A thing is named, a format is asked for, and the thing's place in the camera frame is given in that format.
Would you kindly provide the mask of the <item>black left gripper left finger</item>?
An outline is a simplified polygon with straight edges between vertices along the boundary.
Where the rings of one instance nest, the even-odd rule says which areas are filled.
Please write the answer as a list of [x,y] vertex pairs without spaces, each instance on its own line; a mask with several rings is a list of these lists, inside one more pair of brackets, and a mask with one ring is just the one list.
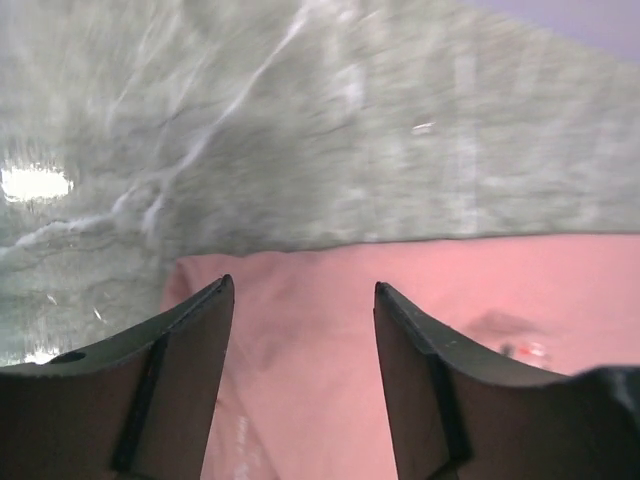
[[1,371],[5,479],[197,479],[234,308],[230,276],[45,364]]

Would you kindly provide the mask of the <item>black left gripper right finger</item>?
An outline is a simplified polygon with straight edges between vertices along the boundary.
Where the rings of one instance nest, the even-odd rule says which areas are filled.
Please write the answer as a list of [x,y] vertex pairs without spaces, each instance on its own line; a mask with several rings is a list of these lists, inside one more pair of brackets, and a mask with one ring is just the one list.
[[639,475],[639,371],[573,376],[492,351],[386,283],[375,334],[402,479],[593,480]]

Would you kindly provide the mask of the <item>pink printed t-shirt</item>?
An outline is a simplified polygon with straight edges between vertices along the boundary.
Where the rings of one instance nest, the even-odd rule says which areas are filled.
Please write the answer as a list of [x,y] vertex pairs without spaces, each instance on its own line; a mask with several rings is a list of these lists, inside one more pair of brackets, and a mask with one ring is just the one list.
[[231,336],[205,479],[392,479],[373,323],[387,282],[427,314],[522,361],[573,373],[639,359],[635,235],[362,244],[179,259],[171,308],[222,275]]

